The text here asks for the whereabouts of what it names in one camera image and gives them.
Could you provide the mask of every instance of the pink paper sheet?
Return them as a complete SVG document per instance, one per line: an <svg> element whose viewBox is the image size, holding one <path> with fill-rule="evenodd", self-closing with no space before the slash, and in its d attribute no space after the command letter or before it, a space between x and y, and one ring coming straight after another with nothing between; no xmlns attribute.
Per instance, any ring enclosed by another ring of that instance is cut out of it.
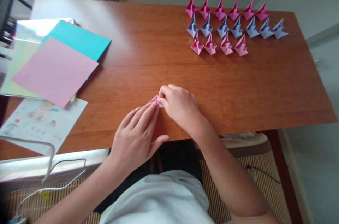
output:
<svg viewBox="0 0 339 224"><path fill-rule="evenodd" d="M157 102L157 99L160 98L159 95L156 95L148 104L152 104L154 102ZM158 105L160 108L163 108L163 105L158 102Z"/></svg>
<svg viewBox="0 0 339 224"><path fill-rule="evenodd" d="M64 108L97 65L50 37L12 80Z"/></svg>

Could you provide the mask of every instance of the pink origami paper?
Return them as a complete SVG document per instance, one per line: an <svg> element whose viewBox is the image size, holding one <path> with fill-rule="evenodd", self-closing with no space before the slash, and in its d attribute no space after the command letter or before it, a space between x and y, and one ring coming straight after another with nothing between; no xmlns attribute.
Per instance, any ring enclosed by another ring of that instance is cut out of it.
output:
<svg viewBox="0 0 339 224"><path fill-rule="evenodd" d="M160 98L159 95L156 95L150 102L147 103L147 105L152 105L155 102L158 102L157 99ZM163 108L163 105L158 102L158 105L160 108Z"/></svg>
<svg viewBox="0 0 339 224"><path fill-rule="evenodd" d="M200 14L204 18L204 20L206 20L208 15L211 14L211 10L209 9L209 7L207 7L207 4L208 4L208 0L205 1L204 6L200 9Z"/></svg>
<svg viewBox="0 0 339 224"><path fill-rule="evenodd" d="M248 54L247 52L247 45L245 44L245 34L241 37L239 42L234 47L234 50L240 55L243 56L245 54Z"/></svg>
<svg viewBox="0 0 339 224"><path fill-rule="evenodd" d="M207 43L205 45L205 49L210 55L214 55L216 53L216 50L215 50L216 47L217 47L217 44L212 41L212 34L210 34L208 36Z"/></svg>
<svg viewBox="0 0 339 224"><path fill-rule="evenodd" d="M195 42L191 46L191 49L196 52L197 55L200 54L201 50L204 48L204 44L199 41L198 33L195 36Z"/></svg>
<svg viewBox="0 0 339 224"><path fill-rule="evenodd" d="M225 38L221 42L220 48L222 49L225 55L229 55L230 53L233 53L232 44L228 40L228 33L226 33Z"/></svg>
<svg viewBox="0 0 339 224"><path fill-rule="evenodd" d="M220 1L217 9L214 12L214 14L216 15L216 17L219 21L221 21L226 16L226 13L225 13L225 11L222 7L222 0Z"/></svg>
<svg viewBox="0 0 339 224"><path fill-rule="evenodd" d="M49 37L12 80L64 108L97 65L91 58Z"/></svg>
<svg viewBox="0 0 339 224"><path fill-rule="evenodd" d="M228 13L228 16L234 21L240 15L238 11L238 0L234 3L232 10Z"/></svg>
<svg viewBox="0 0 339 224"><path fill-rule="evenodd" d="M256 15L260 22L264 21L268 17L266 6L267 2L265 2L264 5L262 5L262 7L257 11Z"/></svg>
<svg viewBox="0 0 339 224"><path fill-rule="evenodd" d="M252 6L253 6L253 0L251 0L250 4L248 5L248 7L243 12L245 21L247 21L248 19L250 19L254 15L254 11L252 9Z"/></svg>
<svg viewBox="0 0 339 224"><path fill-rule="evenodd" d="M192 19L192 16L197 11L197 8L194 6L193 0L190 0L190 3L188 4L185 10L187 14L190 16L190 18Z"/></svg>

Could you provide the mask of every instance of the white cable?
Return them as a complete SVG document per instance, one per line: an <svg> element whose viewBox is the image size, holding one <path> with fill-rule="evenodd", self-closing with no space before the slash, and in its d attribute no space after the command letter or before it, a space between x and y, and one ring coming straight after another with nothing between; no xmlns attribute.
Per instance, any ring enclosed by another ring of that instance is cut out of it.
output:
<svg viewBox="0 0 339 224"><path fill-rule="evenodd" d="M47 180L49 174L52 171L52 162L53 162L53 157L54 157L54 154L55 154L55 147L54 147L53 144L47 143L47 142L41 142L41 141L25 140L25 139L20 139L20 138L4 137L4 136L0 136L0 139L5 140L5 141L20 141L20 142L37 143L37 144L49 146L50 149L51 149L51 155L50 155L49 162L48 162L47 173L46 173L45 177L42 179L41 183L44 183Z"/></svg>
<svg viewBox="0 0 339 224"><path fill-rule="evenodd" d="M20 202L20 204L18 205L17 209L15 210L15 217L19 217L19 210L20 210L20 206L23 204L24 201L26 201L27 199L29 199L30 197L34 196L36 193L38 192L41 192L41 191L46 191L46 190L62 190L62 189L65 189L67 188L72 182L74 182L80 175L82 175L85 171L86 171L86 159L84 158L81 158L81 159L74 159L74 160L61 160L59 161L58 163L56 163L50 170L50 172L52 172L52 170L55 168L56 165L58 165L59 163L61 162L64 162L64 161L77 161L77 160L83 160L84 161L84 167L85 169L80 173L78 174L72 181L70 181L67 185L61 187L61 188L44 188L44 189L39 189L35 192L33 192L32 194L30 194L29 196L27 196L26 198L24 198L24 200L22 200Z"/></svg>

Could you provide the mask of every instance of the right hand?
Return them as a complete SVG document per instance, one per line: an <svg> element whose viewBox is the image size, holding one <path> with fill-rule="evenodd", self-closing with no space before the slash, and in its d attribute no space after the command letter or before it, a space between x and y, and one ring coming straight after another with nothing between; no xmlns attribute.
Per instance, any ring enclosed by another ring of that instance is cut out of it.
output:
<svg viewBox="0 0 339 224"><path fill-rule="evenodd" d="M195 96L181 87L169 84L160 88L159 97L157 101L164 106L169 117L192 135L204 118Z"/></svg>

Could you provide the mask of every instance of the hand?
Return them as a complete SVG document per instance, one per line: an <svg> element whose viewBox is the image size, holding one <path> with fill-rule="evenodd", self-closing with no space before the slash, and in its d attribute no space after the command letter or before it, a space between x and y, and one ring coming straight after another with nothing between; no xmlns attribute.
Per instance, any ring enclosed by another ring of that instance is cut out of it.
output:
<svg viewBox="0 0 339 224"><path fill-rule="evenodd" d="M158 118L158 103L131 111L117 129L109 158L116 162L125 177L150 159L170 137L162 135L151 143Z"/></svg>
<svg viewBox="0 0 339 224"><path fill-rule="evenodd" d="M160 88L159 97L157 101L164 106L167 114L192 136L204 118L195 96L181 87L169 84Z"/></svg>

